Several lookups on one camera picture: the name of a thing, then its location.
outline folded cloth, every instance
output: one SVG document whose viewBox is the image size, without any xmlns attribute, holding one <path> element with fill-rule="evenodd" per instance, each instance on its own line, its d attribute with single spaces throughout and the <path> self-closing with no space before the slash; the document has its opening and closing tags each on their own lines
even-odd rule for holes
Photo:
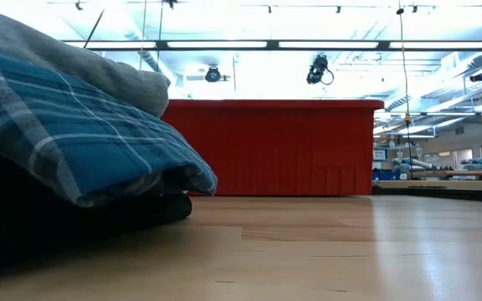
<svg viewBox="0 0 482 301">
<path fill-rule="evenodd" d="M 182 193 L 144 193 L 103 207 L 79 208 L 0 156 L 0 268 L 82 243 L 179 221 L 191 210 L 191 201 Z"/>
<path fill-rule="evenodd" d="M 81 207 L 149 191 L 213 194 L 182 135 L 67 74 L 0 55 L 0 155 Z"/>
<path fill-rule="evenodd" d="M 156 117 L 168 106 L 170 80 L 89 50 L 69 46 L 0 14 L 0 52 L 39 67 L 71 74 Z"/>
</svg>

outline blue plaid fabric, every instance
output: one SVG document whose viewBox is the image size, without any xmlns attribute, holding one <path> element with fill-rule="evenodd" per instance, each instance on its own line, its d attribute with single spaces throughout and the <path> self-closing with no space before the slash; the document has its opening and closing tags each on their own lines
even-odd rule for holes
<svg viewBox="0 0 482 301">
<path fill-rule="evenodd" d="M 0 54 L 0 155 L 81 207 L 144 191 L 215 192 L 170 125 L 67 74 Z"/>
</svg>

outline gray fabric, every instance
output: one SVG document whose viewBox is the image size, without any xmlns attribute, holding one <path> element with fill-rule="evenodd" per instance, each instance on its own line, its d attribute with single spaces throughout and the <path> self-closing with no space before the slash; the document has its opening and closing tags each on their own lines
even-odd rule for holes
<svg viewBox="0 0 482 301">
<path fill-rule="evenodd" d="M 69 46 L 0 14 L 0 52 L 39 67 L 71 74 L 156 117 L 168 106 L 170 80 Z"/>
</svg>

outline red panel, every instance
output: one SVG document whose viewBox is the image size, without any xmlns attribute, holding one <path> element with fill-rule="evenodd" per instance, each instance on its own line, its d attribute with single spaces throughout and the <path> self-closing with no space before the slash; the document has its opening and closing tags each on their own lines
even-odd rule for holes
<svg viewBox="0 0 482 301">
<path fill-rule="evenodd" d="M 379 100 L 172 100 L 163 119 L 213 168 L 219 196 L 369 194 Z"/>
</svg>

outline hanging cable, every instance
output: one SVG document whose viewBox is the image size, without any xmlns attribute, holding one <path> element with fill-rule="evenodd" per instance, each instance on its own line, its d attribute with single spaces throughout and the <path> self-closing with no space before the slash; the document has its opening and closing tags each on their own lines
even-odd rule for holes
<svg viewBox="0 0 482 301">
<path fill-rule="evenodd" d="M 144 0 L 144 17 L 142 17 L 142 31 L 141 31 L 141 52 L 139 53 L 139 70 L 142 70 L 142 54 L 144 53 L 144 36 L 146 30 L 146 8 L 148 7 L 148 0 Z"/>
<path fill-rule="evenodd" d="M 98 24 L 100 23 L 101 18 L 104 16 L 104 12 L 105 12 L 105 8 L 101 10 L 100 16 L 98 17 L 98 19 L 96 20 L 96 23 L 94 24 L 94 27 L 93 27 L 92 30 L 90 31 L 89 37 L 88 37 L 87 40 L 85 41 L 85 45 L 83 46 L 83 48 L 87 48 L 87 45 L 89 44 L 90 39 L 92 38 L 92 35 L 93 35 L 94 32 L 96 31 L 96 28 L 98 27 Z"/>
<path fill-rule="evenodd" d="M 408 155 L 410 159 L 410 179 L 413 179 L 413 159 L 412 159 L 412 143 L 410 142 L 410 124 L 412 117 L 410 116 L 410 104 L 408 103 L 408 74 L 407 74 L 407 60 L 405 58 L 405 43 L 403 37 L 403 13 L 404 8 L 401 6 L 401 0 L 397 0 L 399 9 L 396 14 L 399 15 L 399 28 L 401 34 L 401 54 L 403 55 L 403 72 L 405 74 L 405 100 L 407 104 L 407 111 L 405 113 L 405 125 L 407 125 L 407 141 L 408 141 Z"/>
<path fill-rule="evenodd" d="M 162 31 L 163 31 L 163 10 L 164 10 L 164 4 L 165 2 L 162 1 L 161 2 L 161 15 L 159 16 L 159 35 L 157 37 L 158 40 L 161 41 L 161 35 L 162 35 Z M 161 54 L 161 51 L 157 51 L 157 67 L 156 67 L 156 70 L 159 71 L 159 56 Z"/>
</svg>

